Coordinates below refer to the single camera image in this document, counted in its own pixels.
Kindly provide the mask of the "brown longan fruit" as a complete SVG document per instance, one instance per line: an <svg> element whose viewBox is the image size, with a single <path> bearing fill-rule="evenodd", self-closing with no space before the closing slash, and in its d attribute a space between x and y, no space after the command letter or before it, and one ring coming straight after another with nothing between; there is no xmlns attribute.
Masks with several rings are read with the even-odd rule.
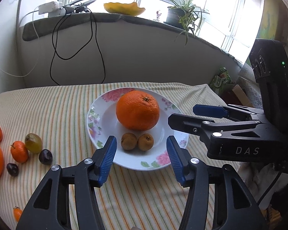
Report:
<svg viewBox="0 0 288 230"><path fill-rule="evenodd" d="M131 151L137 146L137 137L133 133L125 133L121 138L121 146L125 151Z"/></svg>

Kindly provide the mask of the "striped tablecloth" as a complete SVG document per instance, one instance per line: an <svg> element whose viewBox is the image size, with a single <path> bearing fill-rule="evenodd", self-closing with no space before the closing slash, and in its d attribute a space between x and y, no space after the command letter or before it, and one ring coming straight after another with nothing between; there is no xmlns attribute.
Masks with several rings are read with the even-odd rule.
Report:
<svg viewBox="0 0 288 230"><path fill-rule="evenodd" d="M4 92L0 95L0 144L5 163L13 162L11 144L29 133L41 137L44 148L53 154L53 163L62 167L90 157L95 146L87 131L86 117L98 96L128 83L54 86ZM141 171L113 165L106 183L96 197L106 229L178 229L188 189L176 181L165 149L156 154L152 168L142 161ZM24 209L49 167L37 155L19 165L19 174L7 171L0 177L0 216L11 229L17 222L13 208Z"/></svg>

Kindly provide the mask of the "green snack bag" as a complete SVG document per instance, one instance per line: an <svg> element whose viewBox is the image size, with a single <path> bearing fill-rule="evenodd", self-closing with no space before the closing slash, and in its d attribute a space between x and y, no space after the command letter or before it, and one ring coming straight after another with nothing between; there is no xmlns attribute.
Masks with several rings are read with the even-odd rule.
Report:
<svg viewBox="0 0 288 230"><path fill-rule="evenodd" d="M219 69L209 87L219 96L233 88L233 81L225 67Z"/></svg>

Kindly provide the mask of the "green grape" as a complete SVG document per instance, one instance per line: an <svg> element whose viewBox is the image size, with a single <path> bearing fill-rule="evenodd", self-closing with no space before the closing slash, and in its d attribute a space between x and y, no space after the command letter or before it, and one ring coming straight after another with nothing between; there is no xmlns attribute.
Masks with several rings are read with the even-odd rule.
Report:
<svg viewBox="0 0 288 230"><path fill-rule="evenodd" d="M29 133L25 137L25 147L33 154L39 154L42 151L42 140L35 133Z"/></svg>

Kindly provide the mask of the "small orange kumquat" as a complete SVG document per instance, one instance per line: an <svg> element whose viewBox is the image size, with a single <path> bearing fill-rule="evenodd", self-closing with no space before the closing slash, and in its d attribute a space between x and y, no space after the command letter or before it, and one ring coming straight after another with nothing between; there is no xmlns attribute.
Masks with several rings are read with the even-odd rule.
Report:
<svg viewBox="0 0 288 230"><path fill-rule="evenodd" d="M23 211L19 207L13 208L13 216L16 222L19 222L22 212Z"/></svg>

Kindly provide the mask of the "wall map poster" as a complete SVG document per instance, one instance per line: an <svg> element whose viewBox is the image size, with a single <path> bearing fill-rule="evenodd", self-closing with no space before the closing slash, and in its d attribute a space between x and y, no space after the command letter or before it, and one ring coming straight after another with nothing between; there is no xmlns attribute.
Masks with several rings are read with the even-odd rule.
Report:
<svg viewBox="0 0 288 230"><path fill-rule="evenodd" d="M259 39L275 39L279 17L278 0L264 0L263 14L257 33Z"/></svg>

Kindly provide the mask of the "potted spider plant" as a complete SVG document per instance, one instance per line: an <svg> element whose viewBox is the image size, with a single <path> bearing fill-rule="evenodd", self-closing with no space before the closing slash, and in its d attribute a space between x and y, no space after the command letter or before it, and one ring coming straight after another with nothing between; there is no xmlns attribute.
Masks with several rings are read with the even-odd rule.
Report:
<svg viewBox="0 0 288 230"><path fill-rule="evenodd" d="M200 30L203 23L203 15L209 14L200 6L193 3L194 0L166 0L171 3L168 6L168 19L166 24L181 29L179 35L185 35L185 45L189 40L189 34L193 37Z"/></svg>

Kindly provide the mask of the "large orange with stem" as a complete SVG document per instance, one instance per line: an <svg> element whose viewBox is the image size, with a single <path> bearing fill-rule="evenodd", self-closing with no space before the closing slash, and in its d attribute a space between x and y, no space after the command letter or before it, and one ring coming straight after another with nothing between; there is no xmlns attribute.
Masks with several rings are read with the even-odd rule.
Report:
<svg viewBox="0 0 288 230"><path fill-rule="evenodd" d="M158 123L160 107L154 96L140 90L133 90L118 100L116 117L126 129L147 131Z"/></svg>

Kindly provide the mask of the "white power strip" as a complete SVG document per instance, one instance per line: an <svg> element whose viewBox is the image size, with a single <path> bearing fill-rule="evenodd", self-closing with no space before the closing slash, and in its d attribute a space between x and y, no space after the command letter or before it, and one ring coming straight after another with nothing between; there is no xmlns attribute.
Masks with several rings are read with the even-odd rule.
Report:
<svg viewBox="0 0 288 230"><path fill-rule="evenodd" d="M66 10L63 8L63 3L52 1L38 6L38 14L48 14L48 17L65 15Z"/></svg>

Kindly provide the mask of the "small tangerine with stem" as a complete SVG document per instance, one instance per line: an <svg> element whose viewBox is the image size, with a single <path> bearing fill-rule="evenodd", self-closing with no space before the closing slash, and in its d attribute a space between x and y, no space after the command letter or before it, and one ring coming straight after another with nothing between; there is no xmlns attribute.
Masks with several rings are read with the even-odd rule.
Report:
<svg viewBox="0 0 288 230"><path fill-rule="evenodd" d="M22 141L13 142L10 147L10 152L13 159L18 163L25 163L29 158L28 150Z"/></svg>

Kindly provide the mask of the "yellow fruit bowl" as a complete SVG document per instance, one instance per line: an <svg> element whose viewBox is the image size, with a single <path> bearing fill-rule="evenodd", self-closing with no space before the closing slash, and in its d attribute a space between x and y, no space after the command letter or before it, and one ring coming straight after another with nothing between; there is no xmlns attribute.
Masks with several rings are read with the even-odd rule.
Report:
<svg viewBox="0 0 288 230"><path fill-rule="evenodd" d="M145 8L138 7L136 2L126 3L104 3L104 9L111 14L122 14L129 16L138 16L145 12Z"/></svg>

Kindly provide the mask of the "cardboard box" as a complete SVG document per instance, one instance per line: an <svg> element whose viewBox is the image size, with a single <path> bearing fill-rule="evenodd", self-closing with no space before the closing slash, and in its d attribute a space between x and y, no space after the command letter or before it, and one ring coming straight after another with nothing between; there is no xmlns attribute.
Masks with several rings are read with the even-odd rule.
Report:
<svg viewBox="0 0 288 230"><path fill-rule="evenodd" d="M226 104L253 107L253 104L239 85L234 85L231 90L223 92L221 98Z"/></svg>

